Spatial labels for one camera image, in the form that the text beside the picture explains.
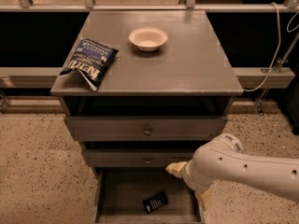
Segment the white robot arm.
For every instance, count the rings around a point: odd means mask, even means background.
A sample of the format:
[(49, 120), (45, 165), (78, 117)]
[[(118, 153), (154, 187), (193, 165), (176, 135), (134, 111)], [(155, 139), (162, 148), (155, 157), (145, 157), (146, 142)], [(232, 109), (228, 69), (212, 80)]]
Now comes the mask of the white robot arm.
[(299, 202), (299, 160), (247, 155), (241, 141), (222, 133), (200, 146), (190, 161), (173, 162), (166, 171), (184, 180), (207, 210), (216, 180), (240, 183)]

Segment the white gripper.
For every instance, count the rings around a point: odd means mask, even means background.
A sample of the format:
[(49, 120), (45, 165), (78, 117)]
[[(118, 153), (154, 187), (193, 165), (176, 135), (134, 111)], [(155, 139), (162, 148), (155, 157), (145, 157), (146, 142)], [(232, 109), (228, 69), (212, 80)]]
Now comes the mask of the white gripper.
[(182, 178), (186, 185), (195, 191), (195, 197), (202, 205), (204, 210), (207, 210), (211, 204), (211, 184), (212, 179), (203, 175), (197, 170), (193, 161), (181, 161), (170, 163), (165, 170), (177, 178)]

